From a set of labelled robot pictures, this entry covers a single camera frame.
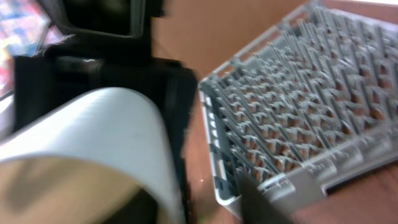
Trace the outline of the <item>white pink bowl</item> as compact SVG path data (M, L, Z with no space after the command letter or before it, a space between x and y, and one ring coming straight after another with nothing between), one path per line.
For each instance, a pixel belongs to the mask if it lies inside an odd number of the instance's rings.
M184 221L163 119L136 91L90 91L1 143L2 223Z

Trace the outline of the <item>grey dishwasher rack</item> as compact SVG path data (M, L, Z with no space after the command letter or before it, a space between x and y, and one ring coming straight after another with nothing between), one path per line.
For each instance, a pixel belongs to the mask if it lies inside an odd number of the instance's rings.
M397 25L296 8L199 84L216 201L238 179L286 212L397 160Z

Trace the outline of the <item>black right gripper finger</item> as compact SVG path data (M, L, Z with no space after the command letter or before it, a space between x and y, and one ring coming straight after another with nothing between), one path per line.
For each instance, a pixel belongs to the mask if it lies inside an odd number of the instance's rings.
M246 174L239 175L241 218L244 224L293 224L258 191Z

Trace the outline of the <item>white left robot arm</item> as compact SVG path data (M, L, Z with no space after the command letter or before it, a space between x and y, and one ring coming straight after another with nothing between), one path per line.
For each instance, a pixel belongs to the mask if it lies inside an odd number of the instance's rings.
M185 160L181 153L197 79L178 60L152 54L152 20L162 1L41 0L49 26L65 36L39 44L35 56L14 59L13 131L68 100L100 87L122 87L148 97L160 111L170 144L182 211L188 213Z

